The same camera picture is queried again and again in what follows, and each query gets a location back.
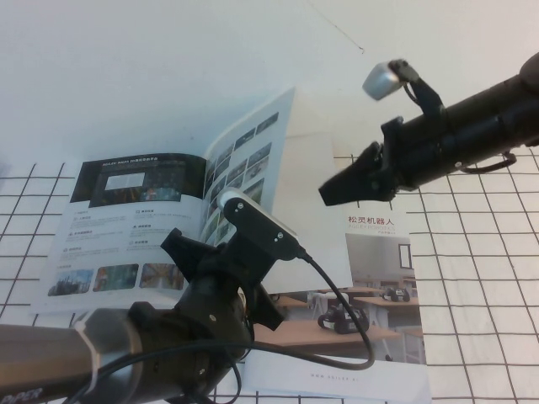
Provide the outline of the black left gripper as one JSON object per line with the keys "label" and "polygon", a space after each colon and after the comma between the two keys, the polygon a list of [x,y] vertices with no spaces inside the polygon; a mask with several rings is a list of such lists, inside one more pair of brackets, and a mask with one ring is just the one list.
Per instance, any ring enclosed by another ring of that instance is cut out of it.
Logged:
{"label": "black left gripper", "polygon": [[275,259],[245,236],[236,233],[229,242],[213,247],[174,229],[162,249],[188,282],[180,309],[192,311],[195,303],[209,307],[212,315],[223,309],[272,331],[282,323],[281,311],[262,286]]}

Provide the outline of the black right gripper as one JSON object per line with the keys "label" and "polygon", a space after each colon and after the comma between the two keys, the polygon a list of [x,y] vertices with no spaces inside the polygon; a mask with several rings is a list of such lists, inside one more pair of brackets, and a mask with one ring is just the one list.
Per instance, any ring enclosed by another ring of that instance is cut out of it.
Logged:
{"label": "black right gripper", "polygon": [[426,118],[405,122],[403,117],[381,126],[383,144],[372,142],[354,163],[331,177],[318,192],[326,206],[360,201],[391,201],[398,190],[420,187],[417,158],[424,140]]}

